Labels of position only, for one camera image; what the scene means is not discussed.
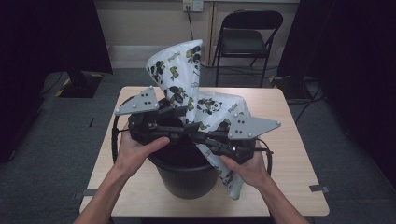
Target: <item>forearm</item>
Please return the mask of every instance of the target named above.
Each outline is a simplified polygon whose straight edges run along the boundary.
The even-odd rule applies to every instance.
[[[75,223],[107,223],[127,180],[116,167],[111,168]]]
[[[268,177],[257,189],[268,206],[277,224],[308,223],[280,191],[275,181]]]

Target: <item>black backdrop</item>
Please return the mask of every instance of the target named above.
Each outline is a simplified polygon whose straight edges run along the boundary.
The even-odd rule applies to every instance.
[[[41,105],[51,72],[70,67],[112,74],[92,0],[1,1],[0,160],[6,160]]]
[[[278,72],[317,77],[396,187],[396,2],[301,0]]]

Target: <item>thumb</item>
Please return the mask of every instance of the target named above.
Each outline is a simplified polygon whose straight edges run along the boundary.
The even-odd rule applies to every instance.
[[[169,138],[161,137],[161,138],[155,139],[154,141],[150,142],[145,147],[148,149],[147,152],[149,154],[151,152],[155,152],[155,151],[165,147],[166,145],[168,145],[169,142],[170,142]]]
[[[236,163],[236,161],[234,161],[233,159],[227,157],[227,156],[220,156],[220,159],[224,162],[224,164],[233,171],[236,171],[237,168],[239,167],[239,164]]]

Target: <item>black bucket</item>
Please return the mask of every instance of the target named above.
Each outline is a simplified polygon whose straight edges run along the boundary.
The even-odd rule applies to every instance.
[[[188,137],[151,153],[148,159],[157,166],[166,188],[182,199],[206,195],[219,176]]]

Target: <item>human hand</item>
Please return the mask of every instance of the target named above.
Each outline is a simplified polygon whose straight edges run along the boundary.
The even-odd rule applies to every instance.
[[[254,188],[257,188],[269,178],[261,152],[254,152],[253,158],[243,164],[238,164],[236,161],[226,156],[220,156],[220,159],[229,169],[238,173],[245,183]]]
[[[150,153],[157,151],[169,143],[169,138],[161,137],[143,146],[131,138],[129,132],[121,133],[119,156],[117,157],[115,168],[125,177],[129,178],[136,174],[143,165]]]

